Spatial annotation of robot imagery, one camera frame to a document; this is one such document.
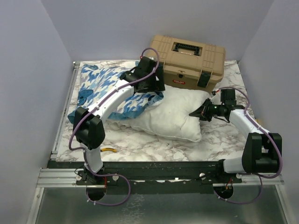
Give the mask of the white pillow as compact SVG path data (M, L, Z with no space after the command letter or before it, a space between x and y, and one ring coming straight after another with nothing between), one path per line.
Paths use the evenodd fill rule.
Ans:
M158 106L145 110L135 119L117 121L117 124L169 140L200 142L199 118L189 114L203 105L209 93L166 85L163 94Z

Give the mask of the white pillowcase blue trim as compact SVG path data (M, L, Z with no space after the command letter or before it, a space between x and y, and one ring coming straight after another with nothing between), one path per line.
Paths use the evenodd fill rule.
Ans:
M76 108L87 108L100 100L118 81L120 75L136 67L138 61L116 61L98 64L84 64L80 75ZM135 93L114 110L112 120L135 119L144 111L149 111L161 104L162 92Z

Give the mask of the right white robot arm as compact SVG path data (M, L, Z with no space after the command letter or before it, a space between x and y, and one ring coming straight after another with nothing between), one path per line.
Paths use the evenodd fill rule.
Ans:
M220 104L207 98L202 106L189 115L201 121L219 119L234 125L246 139L242 155L220 161L215 170L215 179L226 182L232 174L256 174L271 179L280 175L283 167L282 137L258 124L248 113L248 106L238 105L235 87L222 87L213 94L220 93Z

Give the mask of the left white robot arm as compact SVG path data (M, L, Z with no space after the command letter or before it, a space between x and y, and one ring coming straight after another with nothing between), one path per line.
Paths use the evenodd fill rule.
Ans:
M104 123L113 111L135 93L164 91L164 75L158 61L142 56L138 65L116 79L112 88L96 103L75 111L71 140L76 140L83 151L87 179L98 184L106 177L102 169L100 146L106 134Z

